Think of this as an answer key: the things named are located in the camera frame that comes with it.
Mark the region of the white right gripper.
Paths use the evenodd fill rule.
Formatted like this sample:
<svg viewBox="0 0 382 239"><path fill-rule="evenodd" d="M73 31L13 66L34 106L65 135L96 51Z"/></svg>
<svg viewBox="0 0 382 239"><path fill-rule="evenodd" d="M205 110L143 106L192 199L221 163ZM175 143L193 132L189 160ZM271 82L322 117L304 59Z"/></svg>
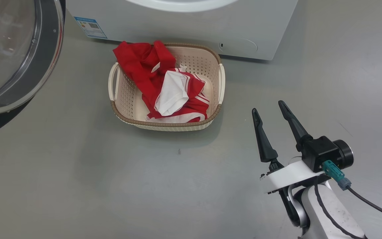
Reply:
<svg viewBox="0 0 382 239"><path fill-rule="evenodd" d="M303 144L313 137L306 131L296 116L292 113L285 101L278 101L282 115L291 128L296 140L296 149L303 151ZM303 161L293 162L283 166L278 160L277 151L274 150L263 130L263 122L257 109L252 109L253 124L256 133L256 141L259 150L260 161L269 163L269 171L260 179L260 190L263 194L274 192L286 186L309 187L314 185L314 180L325 172L313 172Z"/></svg>

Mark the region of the red and white garment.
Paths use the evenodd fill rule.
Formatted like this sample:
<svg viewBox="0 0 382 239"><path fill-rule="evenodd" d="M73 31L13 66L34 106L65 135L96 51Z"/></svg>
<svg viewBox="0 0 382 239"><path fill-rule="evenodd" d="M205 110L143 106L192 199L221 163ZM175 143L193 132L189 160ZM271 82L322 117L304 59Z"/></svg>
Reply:
<svg viewBox="0 0 382 239"><path fill-rule="evenodd" d="M176 59L161 41L121 42L113 53L123 70L142 93L149 113L146 121L191 123L207 119L209 99L206 82L176 67Z"/></svg>

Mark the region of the washing machine glass door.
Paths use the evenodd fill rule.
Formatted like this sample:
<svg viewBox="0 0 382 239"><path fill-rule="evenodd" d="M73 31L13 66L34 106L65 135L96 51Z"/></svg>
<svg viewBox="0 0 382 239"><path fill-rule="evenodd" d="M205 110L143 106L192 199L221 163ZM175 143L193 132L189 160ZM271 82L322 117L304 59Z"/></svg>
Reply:
<svg viewBox="0 0 382 239"><path fill-rule="evenodd" d="M0 129L30 103L59 58L66 0L0 0Z"/></svg>

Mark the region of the white front-load washing machine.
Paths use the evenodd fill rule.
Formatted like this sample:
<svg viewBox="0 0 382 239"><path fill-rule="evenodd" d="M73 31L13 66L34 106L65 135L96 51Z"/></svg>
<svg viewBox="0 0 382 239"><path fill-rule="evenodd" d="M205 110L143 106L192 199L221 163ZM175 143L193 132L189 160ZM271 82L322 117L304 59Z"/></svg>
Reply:
<svg viewBox="0 0 382 239"><path fill-rule="evenodd" d="M191 43L228 56L272 60L298 0L66 0L117 42Z"/></svg>

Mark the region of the beige perforated laundry basket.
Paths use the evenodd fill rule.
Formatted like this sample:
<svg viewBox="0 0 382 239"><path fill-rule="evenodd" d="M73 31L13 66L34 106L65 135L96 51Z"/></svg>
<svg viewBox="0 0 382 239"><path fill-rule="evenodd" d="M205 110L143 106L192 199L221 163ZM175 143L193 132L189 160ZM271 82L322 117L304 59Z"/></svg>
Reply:
<svg viewBox="0 0 382 239"><path fill-rule="evenodd" d="M195 44L165 43L176 59L176 66L185 66L187 72L197 74L206 82L203 93L209 99L208 119L190 123L156 123L146 121L149 113L142 93L135 83L123 73L118 62L112 65L108 77L108 95L111 107L121 121L138 128L185 132L209 127L221 111L225 93L225 70L221 57L212 49Z"/></svg>

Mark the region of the blue energy label sticker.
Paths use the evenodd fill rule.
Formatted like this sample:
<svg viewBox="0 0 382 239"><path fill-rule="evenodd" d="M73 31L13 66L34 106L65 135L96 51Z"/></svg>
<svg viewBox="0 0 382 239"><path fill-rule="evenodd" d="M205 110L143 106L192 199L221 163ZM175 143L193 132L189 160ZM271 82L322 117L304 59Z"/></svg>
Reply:
<svg viewBox="0 0 382 239"><path fill-rule="evenodd" d="M84 33L95 39L107 39L107 36L94 19L74 17Z"/></svg>

